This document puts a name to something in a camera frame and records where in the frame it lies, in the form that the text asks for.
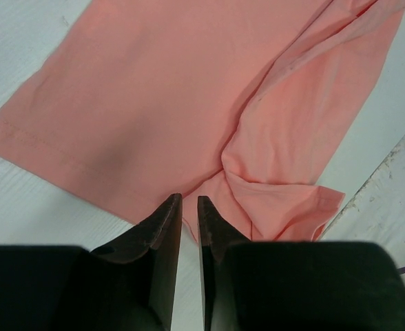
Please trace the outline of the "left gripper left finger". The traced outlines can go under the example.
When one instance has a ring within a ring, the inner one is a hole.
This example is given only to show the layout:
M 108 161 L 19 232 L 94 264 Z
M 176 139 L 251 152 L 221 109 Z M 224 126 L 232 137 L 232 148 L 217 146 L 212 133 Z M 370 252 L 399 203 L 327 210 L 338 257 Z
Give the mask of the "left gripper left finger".
M 95 248 L 0 245 L 0 330 L 169 330 L 182 197 Z

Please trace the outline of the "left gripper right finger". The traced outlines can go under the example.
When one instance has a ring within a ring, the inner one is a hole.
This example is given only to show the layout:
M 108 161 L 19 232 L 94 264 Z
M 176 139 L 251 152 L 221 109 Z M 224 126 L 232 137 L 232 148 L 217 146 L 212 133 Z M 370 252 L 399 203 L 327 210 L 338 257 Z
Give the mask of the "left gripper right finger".
M 405 284 L 375 243 L 251 241 L 198 198 L 206 330 L 405 330 Z

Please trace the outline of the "pink t shirt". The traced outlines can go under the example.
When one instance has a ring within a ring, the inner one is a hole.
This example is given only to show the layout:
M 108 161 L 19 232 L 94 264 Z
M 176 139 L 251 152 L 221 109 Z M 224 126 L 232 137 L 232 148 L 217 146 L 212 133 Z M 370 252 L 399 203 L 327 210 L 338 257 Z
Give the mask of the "pink t shirt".
M 405 1 L 93 1 L 0 109 L 0 157 L 131 223 L 208 196 L 253 240 L 317 239 L 317 181 Z

